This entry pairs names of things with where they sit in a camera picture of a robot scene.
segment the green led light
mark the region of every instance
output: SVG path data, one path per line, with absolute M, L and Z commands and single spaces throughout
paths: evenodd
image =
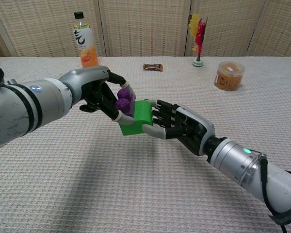
M 252 151 L 247 149 L 247 148 L 244 148 L 243 151 L 246 152 L 246 153 L 249 153 L 249 154 L 252 153 Z

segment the yellow feather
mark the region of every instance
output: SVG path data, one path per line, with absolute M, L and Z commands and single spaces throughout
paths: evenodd
M 198 22 L 199 22 L 199 14 L 193 14 L 192 18 L 189 23 L 189 28 L 190 28 L 190 34 L 193 36 L 194 41 L 196 34 L 198 33 Z M 197 50 L 197 45 L 193 47 L 193 51 Z

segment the purple toy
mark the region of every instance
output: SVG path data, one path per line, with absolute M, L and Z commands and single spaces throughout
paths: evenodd
M 118 100 L 115 102 L 115 107 L 125 115 L 133 117 L 135 97 L 127 89 L 121 89 L 117 93 Z

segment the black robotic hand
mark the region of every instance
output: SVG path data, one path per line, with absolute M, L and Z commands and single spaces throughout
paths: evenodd
M 148 135 L 161 139 L 177 138 L 195 155 L 204 155 L 205 144 L 214 137 L 214 125 L 183 105 L 170 104 L 162 100 L 148 100 L 154 108 L 153 123 L 160 126 L 143 125 Z
M 98 66 L 70 71 L 60 78 L 60 81 L 68 86 L 74 98 L 73 104 L 79 100 L 85 100 L 80 110 L 93 113 L 101 110 L 112 121 L 130 125 L 134 119 L 124 115 L 115 107 L 117 98 L 106 82 L 119 84 L 121 88 L 128 89 L 134 96 L 129 83 L 120 75 L 112 73 L 107 67 Z

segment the green base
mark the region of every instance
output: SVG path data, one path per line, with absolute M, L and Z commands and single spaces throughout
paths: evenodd
M 200 59 L 194 59 L 193 60 L 193 66 L 195 67 L 202 67 L 203 66 L 203 61 L 201 61 Z
M 135 101 L 134 108 L 135 123 L 132 125 L 121 125 L 124 136 L 143 133 L 141 126 L 144 124 L 153 125 L 152 107 L 146 100 Z

